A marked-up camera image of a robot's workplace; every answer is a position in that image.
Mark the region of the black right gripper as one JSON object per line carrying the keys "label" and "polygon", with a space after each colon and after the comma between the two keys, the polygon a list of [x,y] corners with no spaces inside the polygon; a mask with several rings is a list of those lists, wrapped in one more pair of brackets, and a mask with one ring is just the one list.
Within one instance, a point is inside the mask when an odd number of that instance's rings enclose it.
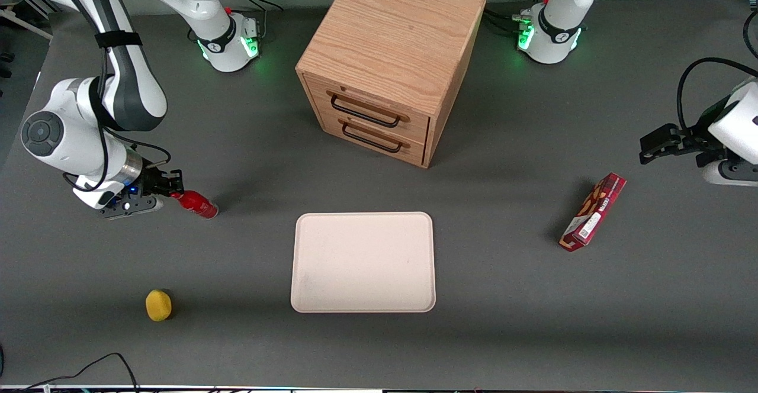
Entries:
{"label": "black right gripper", "polygon": [[136,180],[131,183],[131,194],[134,196],[159,195],[173,198],[176,195],[172,183],[182,183],[182,171],[176,169],[170,172],[158,168],[143,168]]}

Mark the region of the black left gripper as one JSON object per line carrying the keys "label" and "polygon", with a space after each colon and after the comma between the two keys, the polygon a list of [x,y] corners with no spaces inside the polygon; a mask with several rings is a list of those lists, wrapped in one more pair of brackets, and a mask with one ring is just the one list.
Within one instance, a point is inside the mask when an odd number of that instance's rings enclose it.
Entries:
{"label": "black left gripper", "polygon": [[682,123],[683,139],[676,124],[663,124],[640,139],[640,164],[646,165],[663,156],[695,154],[699,168],[720,168],[728,160],[728,150],[709,130],[714,124],[715,121]]}

